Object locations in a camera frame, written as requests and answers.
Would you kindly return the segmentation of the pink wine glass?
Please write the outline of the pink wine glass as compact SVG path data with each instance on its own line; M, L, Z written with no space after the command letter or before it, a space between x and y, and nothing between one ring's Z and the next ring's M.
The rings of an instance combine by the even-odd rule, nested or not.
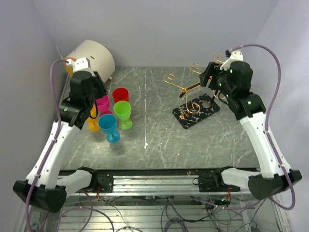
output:
M110 100L108 95L97 99L96 103L98 106L98 111L100 112L100 116L103 116L105 114L112 114L112 112L110 111Z

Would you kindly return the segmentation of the red wine glass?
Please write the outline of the red wine glass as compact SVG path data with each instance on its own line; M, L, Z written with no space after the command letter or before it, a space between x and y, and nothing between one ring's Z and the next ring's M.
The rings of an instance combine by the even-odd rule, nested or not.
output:
M112 97L115 103L119 101L129 102L129 91L124 87L117 88L113 91Z

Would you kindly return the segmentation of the green wine glass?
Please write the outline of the green wine glass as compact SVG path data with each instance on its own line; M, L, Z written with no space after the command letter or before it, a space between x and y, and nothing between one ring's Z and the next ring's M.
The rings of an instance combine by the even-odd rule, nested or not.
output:
M132 127L131 105L127 101L118 101L113 107L116 117L119 119L119 127L122 130L128 130Z

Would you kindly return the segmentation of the orange wine glass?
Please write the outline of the orange wine glass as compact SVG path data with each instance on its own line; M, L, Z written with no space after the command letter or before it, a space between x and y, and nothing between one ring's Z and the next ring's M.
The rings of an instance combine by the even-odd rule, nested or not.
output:
M96 109L96 105L94 105L90 111L90 117L86 120L88 122L88 128L90 131L100 130L97 117L98 117L98 110Z

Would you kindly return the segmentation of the blue wine glass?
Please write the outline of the blue wine glass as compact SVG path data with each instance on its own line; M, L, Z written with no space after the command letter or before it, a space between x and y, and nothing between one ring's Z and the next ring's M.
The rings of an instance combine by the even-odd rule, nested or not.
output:
M117 131L117 119L112 114L105 114L98 120L98 125L106 134L109 143L117 143L120 140L120 133Z

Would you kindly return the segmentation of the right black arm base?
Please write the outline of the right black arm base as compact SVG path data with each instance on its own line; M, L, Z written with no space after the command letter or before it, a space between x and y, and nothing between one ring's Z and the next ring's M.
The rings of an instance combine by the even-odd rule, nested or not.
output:
M199 192L227 192L228 188L232 192L240 192L240 187L227 185L222 178L222 172L231 168L226 166L219 169L206 169L202 174L193 180L193 184L198 186Z

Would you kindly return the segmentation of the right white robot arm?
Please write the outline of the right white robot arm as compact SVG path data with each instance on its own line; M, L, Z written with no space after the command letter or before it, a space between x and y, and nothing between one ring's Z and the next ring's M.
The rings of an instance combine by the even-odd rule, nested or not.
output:
M299 170L292 170L276 158L275 149L267 139L266 108L261 98L250 91L253 70L244 61L234 61L227 70L223 65L210 62L199 76L201 86L219 91L227 98L229 109L245 129L258 158L260 170L245 171L224 168L221 175L213 179L213 187L224 191L229 185L248 189L257 200L263 200L288 189L301 180Z

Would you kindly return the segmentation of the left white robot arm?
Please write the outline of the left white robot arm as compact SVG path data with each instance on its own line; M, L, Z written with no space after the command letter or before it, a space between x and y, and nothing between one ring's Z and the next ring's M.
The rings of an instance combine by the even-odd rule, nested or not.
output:
M58 174L66 150L90 117L95 101L105 95L107 89L97 71L73 73L69 97L58 105L50 136L37 163L25 180L17 180L13 185L14 193L26 205L56 213L71 194L98 188L98 172L94 169L80 167L62 179Z

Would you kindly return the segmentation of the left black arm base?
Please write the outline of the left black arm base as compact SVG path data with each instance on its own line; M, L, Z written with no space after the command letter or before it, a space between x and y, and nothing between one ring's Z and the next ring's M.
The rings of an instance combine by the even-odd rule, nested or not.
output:
M104 170L95 170L88 167L80 167L78 168L78 171L86 171L88 174L91 174L90 182L85 187L83 187L83 189L87 192L112 192L114 183L112 174Z

